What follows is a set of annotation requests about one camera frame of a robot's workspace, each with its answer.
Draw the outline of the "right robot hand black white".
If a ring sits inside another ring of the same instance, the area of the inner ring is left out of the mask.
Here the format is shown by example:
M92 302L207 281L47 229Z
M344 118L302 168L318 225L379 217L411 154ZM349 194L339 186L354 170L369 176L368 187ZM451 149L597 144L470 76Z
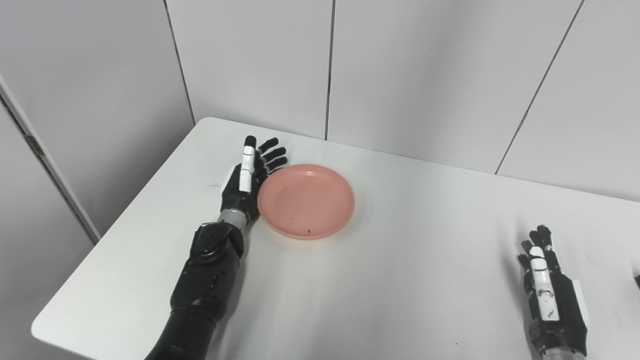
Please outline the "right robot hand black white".
M531 316L529 341L544 360L585 360L589 317L579 281L563 273L547 226L528 236L517 260Z

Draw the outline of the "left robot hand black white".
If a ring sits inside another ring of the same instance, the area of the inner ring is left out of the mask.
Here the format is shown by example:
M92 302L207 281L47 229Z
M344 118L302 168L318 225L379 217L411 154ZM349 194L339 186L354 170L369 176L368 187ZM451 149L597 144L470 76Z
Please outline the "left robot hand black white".
M221 192L221 214L218 221L243 230L259 216L258 194L273 173L288 164L285 146L278 137L261 145L254 136L247 136L240 164L231 171Z

